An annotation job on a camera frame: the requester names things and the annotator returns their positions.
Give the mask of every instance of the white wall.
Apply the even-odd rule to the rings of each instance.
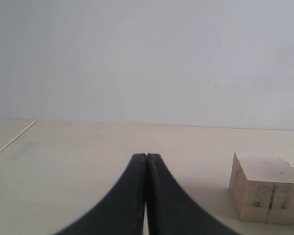
[[[0,118],[294,129],[294,0],[0,0]]]

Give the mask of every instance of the white table surface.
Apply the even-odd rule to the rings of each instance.
[[[0,119],[0,150],[33,122],[32,120]]]
[[[294,131],[37,122],[0,153],[0,235],[67,226],[107,193],[135,152],[160,153],[189,195],[236,231],[294,234],[294,225],[237,220],[228,191],[235,151],[280,153],[294,166]]]

